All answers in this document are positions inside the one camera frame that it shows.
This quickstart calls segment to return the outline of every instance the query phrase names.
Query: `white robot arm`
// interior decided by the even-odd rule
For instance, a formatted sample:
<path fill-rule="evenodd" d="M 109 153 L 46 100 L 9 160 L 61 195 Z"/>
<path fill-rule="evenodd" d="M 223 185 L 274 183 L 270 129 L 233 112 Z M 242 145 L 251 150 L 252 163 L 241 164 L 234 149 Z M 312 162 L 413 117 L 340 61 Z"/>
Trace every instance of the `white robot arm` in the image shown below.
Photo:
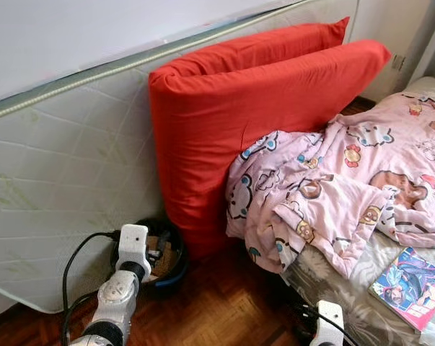
<path fill-rule="evenodd" d="M 141 282 L 151 274 L 146 260 L 147 233 L 145 226 L 122 227 L 116 272 L 100 286 L 92 321 L 71 346 L 126 346 Z"/>

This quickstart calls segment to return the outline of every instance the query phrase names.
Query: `parquet floor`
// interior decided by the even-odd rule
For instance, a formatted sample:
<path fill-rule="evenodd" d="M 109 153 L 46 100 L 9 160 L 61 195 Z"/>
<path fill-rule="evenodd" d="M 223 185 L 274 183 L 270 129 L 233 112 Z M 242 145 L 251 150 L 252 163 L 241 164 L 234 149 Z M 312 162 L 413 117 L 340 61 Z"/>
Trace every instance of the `parquet floor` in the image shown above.
<path fill-rule="evenodd" d="M 344 115 L 373 102 L 355 99 Z M 193 263 L 176 294 L 154 298 L 142 291 L 128 346 L 300 346 L 293 334 L 302 318 L 280 294 L 278 278 L 255 266 L 242 247 Z M 75 311 L 71 333 L 80 335 L 96 300 Z M 61 314 L 16 305 L 0 317 L 0 346 L 59 346 Z"/>

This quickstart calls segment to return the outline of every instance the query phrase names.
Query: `pillow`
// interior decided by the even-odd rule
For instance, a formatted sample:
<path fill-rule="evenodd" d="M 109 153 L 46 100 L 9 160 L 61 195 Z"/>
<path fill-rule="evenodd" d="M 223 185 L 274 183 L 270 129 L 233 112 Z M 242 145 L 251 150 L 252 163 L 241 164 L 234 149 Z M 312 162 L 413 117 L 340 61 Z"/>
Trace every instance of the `pillow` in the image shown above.
<path fill-rule="evenodd" d="M 289 29 L 300 35 L 299 27 Z M 284 39 L 291 42 L 288 31 Z M 264 42 L 267 46 L 275 42 L 273 50 L 254 44 L 261 57 L 240 53 L 240 40 L 241 52 L 251 50 L 245 37 L 191 53 L 149 77 L 164 203 L 192 258 L 218 251 L 229 241 L 224 234 L 224 191 L 234 158 L 273 130 L 318 130 L 390 58 L 387 49 L 374 41 L 302 55 L 304 44 L 294 54 L 280 48 L 282 38 Z M 249 61 L 239 61 L 239 54 Z"/>

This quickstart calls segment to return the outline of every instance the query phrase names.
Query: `book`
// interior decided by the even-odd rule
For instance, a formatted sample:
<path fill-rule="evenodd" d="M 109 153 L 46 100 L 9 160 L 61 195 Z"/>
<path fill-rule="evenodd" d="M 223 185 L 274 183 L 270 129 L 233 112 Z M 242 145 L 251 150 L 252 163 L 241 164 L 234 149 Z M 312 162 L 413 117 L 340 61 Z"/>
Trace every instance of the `book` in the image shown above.
<path fill-rule="evenodd" d="M 369 292 L 421 332 L 435 314 L 435 267 L 408 247 Z"/>

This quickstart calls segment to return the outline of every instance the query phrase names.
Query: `pink blanket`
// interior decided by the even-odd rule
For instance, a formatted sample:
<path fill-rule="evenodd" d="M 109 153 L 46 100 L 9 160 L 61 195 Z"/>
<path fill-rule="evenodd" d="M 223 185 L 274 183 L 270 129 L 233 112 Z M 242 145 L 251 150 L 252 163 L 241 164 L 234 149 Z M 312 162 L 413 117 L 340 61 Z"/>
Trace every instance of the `pink blanket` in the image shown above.
<path fill-rule="evenodd" d="M 227 200 L 227 235 L 272 272 L 307 242 L 348 278 L 375 229 L 435 247 L 435 100 L 394 94 L 321 133 L 270 133 L 233 163 Z"/>

